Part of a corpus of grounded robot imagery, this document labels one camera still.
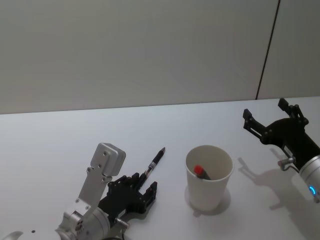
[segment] white table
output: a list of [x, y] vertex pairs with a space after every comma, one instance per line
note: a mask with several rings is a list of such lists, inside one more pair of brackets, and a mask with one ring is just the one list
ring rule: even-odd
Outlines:
[[[320, 97], [287, 100], [300, 105], [310, 121], [306, 132], [320, 144]], [[0, 115], [0, 238], [54, 230], [105, 142], [126, 151], [120, 175], [141, 173], [166, 147], [141, 189], [157, 181], [156, 201], [144, 219], [129, 221], [127, 240], [319, 239], [320, 205], [297, 173], [278, 169], [278, 148], [243, 129], [245, 108], [267, 126], [286, 117], [277, 105], [272, 99]], [[199, 145], [221, 147], [235, 165], [223, 204], [209, 215], [186, 203], [185, 157]], [[254, 178], [240, 171], [239, 159]]]

